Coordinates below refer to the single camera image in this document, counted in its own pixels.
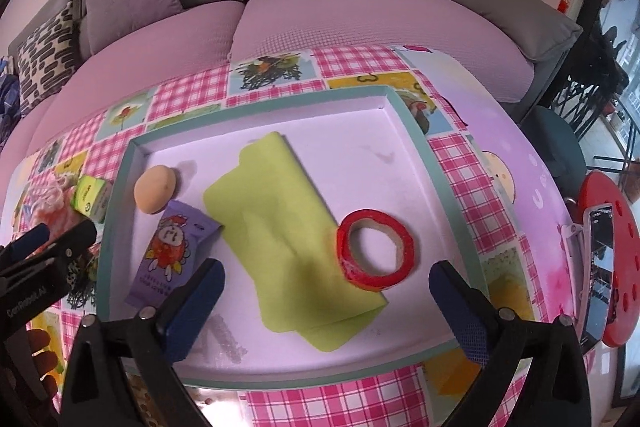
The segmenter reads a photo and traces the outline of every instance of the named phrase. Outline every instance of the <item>yellow-green fabric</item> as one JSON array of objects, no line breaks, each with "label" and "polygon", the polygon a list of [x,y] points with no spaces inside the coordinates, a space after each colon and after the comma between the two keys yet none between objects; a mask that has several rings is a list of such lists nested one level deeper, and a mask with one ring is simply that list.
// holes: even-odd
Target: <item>yellow-green fabric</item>
[{"label": "yellow-green fabric", "polygon": [[386,305],[348,282],[335,253],[337,225],[284,138],[270,133],[204,193],[209,215],[255,282],[264,325],[297,331],[332,351]]}]

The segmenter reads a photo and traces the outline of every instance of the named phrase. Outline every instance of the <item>tray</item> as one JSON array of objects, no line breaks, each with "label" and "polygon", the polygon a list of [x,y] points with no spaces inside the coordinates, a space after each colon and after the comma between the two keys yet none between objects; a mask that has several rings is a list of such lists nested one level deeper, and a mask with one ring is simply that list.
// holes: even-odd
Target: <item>tray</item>
[{"label": "tray", "polygon": [[[133,185],[140,174],[157,164],[177,167],[185,177],[177,199],[204,210],[204,190],[236,167],[242,147],[272,131],[287,139],[338,223],[360,208],[401,219],[414,234],[417,267],[384,292],[388,305],[368,328],[323,353],[295,332],[266,329],[254,282],[233,252],[223,239],[205,243],[198,258],[222,261],[226,287],[189,356],[175,364],[183,382],[219,389],[323,385],[391,371],[450,349],[452,333],[429,292],[431,265],[449,259],[485,294],[486,283],[436,156],[400,97],[386,86],[328,90],[225,109],[131,140],[106,218],[98,316],[116,320],[135,313],[124,299],[159,220],[135,208]],[[391,270],[392,250],[387,238],[377,234],[370,230],[361,237],[367,260]],[[241,357],[231,360],[225,354],[221,336]]]}]

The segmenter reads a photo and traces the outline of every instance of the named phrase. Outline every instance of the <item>sofa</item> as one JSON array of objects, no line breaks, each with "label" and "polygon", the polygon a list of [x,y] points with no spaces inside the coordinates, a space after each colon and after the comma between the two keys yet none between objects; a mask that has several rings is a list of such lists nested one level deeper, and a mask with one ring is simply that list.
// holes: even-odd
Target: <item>sofa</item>
[{"label": "sofa", "polygon": [[[49,0],[9,54],[68,1]],[[418,44],[456,58],[521,122],[582,31],[539,0],[180,1],[183,12],[92,55],[86,4],[73,0],[79,67],[9,137],[0,153],[0,201],[20,161],[58,134],[140,90],[226,60],[344,44]]]}]

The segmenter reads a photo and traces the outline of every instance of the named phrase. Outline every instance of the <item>blue cloth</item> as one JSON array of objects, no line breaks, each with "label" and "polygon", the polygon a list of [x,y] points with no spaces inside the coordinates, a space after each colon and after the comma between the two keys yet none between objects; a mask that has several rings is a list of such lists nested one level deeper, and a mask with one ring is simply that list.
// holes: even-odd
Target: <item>blue cloth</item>
[{"label": "blue cloth", "polygon": [[14,74],[2,74],[0,75],[0,151],[20,118],[20,81]]}]

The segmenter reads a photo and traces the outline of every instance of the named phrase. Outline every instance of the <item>roll of tape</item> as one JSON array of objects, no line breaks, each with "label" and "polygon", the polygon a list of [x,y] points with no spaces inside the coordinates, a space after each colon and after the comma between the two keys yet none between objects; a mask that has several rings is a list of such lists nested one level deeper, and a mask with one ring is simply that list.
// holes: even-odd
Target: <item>roll of tape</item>
[{"label": "roll of tape", "polygon": [[[401,259],[399,268],[388,275],[366,273],[353,258],[350,236],[353,230],[377,229],[393,240],[397,256]],[[344,276],[352,284],[363,290],[379,292],[398,284],[411,273],[415,265],[414,238],[409,231],[393,217],[379,210],[356,210],[340,223],[336,234],[338,262]]]}]

